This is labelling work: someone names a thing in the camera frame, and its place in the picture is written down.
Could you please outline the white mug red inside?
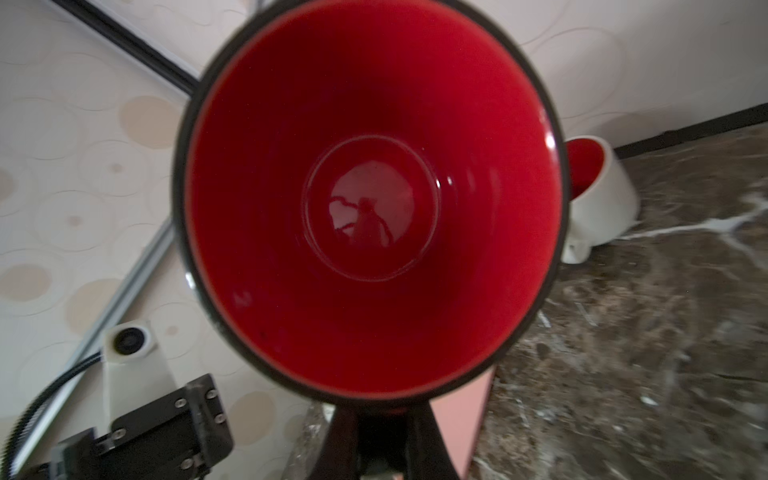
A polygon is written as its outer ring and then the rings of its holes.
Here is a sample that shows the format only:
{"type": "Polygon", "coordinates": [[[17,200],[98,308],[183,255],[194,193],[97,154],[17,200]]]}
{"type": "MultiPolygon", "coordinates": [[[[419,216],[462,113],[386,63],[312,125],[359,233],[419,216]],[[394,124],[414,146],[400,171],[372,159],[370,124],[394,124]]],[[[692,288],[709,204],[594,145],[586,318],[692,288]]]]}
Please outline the white mug red inside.
{"type": "Polygon", "coordinates": [[[566,149],[572,198],[561,261],[581,264],[593,248],[617,239],[635,224],[641,203],[606,140],[578,136],[566,142],[566,149]]]}

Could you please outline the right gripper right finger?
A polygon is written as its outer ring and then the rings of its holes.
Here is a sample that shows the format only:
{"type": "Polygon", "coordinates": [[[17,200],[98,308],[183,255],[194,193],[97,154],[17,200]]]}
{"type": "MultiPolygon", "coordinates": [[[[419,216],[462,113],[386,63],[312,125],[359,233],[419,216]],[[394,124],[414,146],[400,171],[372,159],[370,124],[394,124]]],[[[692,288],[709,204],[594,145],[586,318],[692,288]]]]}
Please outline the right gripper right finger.
{"type": "Polygon", "coordinates": [[[405,441],[408,480],[459,480],[429,403],[406,414],[405,441]]]}

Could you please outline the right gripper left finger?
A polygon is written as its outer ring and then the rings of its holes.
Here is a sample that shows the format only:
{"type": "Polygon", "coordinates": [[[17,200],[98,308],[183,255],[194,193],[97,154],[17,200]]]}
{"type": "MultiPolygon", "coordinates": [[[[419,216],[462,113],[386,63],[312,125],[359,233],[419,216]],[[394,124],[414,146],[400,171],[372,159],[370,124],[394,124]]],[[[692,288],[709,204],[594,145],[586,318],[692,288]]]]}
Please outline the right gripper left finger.
{"type": "Polygon", "coordinates": [[[360,411],[338,406],[308,480],[359,480],[360,411]]]}

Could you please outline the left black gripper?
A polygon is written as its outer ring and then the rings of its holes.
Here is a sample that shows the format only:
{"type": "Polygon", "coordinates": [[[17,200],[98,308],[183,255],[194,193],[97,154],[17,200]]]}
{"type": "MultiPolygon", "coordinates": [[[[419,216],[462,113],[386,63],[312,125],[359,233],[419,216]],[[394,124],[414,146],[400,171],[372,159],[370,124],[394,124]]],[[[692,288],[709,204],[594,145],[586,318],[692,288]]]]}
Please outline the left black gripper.
{"type": "Polygon", "coordinates": [[[54,446],[19,479],[202,479],[234,449],[211,375],[188,382],[112,423],[54,446]]]}

